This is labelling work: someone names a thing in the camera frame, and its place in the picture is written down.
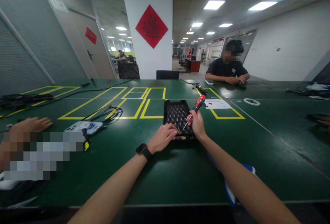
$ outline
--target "black plastic tray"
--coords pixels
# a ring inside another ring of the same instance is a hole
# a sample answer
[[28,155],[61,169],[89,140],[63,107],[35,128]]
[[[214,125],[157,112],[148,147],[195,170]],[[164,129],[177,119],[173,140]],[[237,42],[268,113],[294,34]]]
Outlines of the black plastic tray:
[[186,117],[189,115],[189,110],[189,106],[185,100],[181,100],[180,102],[165,101],[163,124],[172,123],[182,132],[181,135],[176,135],[175,141],[197,140],[191,126],[187,125],[184,131],[182,131],[183,127],[186,125]]

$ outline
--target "door handle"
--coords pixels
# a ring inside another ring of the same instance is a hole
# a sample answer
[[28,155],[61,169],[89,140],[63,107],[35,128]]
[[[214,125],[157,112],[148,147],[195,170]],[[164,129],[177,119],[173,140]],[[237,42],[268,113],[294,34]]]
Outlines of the door handle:
[[88,52],[89,58],[92,60],[92,59],[93,59],[93,58],[92,58],[92,55],[93,55],[93,54],[91,54],[88,50],[87,50],[87,52]]

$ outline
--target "tape roll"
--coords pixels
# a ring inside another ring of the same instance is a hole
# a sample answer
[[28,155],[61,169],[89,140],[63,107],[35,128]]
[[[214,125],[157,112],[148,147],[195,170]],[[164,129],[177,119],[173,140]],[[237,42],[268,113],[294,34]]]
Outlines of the tape roll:
[[245,98],[244,102],[250,105],[258,106],[260,103],[257,100],[251,99],[251,98]]

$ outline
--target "black watch strap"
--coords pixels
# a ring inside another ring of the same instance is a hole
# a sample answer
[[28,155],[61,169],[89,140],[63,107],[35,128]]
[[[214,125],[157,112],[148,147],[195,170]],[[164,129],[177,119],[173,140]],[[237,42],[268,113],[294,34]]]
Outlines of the black watch strap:
[[151,152],[148,150],[148,147],[146,144],[142,143],[140,146],[138,146],[138,148],[135,150],[138,154],[143,154],[147,161],[149,162],[150,160],[152,160],[152,154]]

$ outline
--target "black hair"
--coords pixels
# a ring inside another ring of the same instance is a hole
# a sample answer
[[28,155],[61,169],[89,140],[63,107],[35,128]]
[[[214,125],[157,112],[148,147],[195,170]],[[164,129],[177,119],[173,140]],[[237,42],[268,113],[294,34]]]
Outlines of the black hair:
[[244,52],[243,43],[241,40],[231,40],[226,44],[226,51],[231,51],[233,55],[242,54]]

